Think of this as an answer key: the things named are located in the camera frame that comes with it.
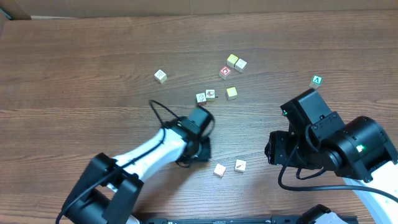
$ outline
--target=wooden table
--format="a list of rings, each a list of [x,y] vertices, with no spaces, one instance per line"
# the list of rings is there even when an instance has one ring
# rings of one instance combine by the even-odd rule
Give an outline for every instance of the wooden table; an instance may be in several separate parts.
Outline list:
[[[244,73],[218,76],[227,57]],[[154,73],[168,75],[161,85]],[[373,220],[351,191],[289,192],[267,163],[269,133],[287,130],[279,106],[319,89],[344,121],[370,116],[398,146],[398,12],[346,11],[6,22],[0,40],[0,222],[53,223],[90,159],[115,156],[159,128],[148,100],[187,115],[195,94],[217,120],[213,158],[149,179],[135,211],[169,218],[301,214],[318,203]],[[238,98],[227,101],[235,86]],[[164,119],[172,117],[161,112]],[[245,173],[233,171],[236,159]],[[227,167],[220,179],[217,163]],[[342,184],[333,173],[290,185]]]

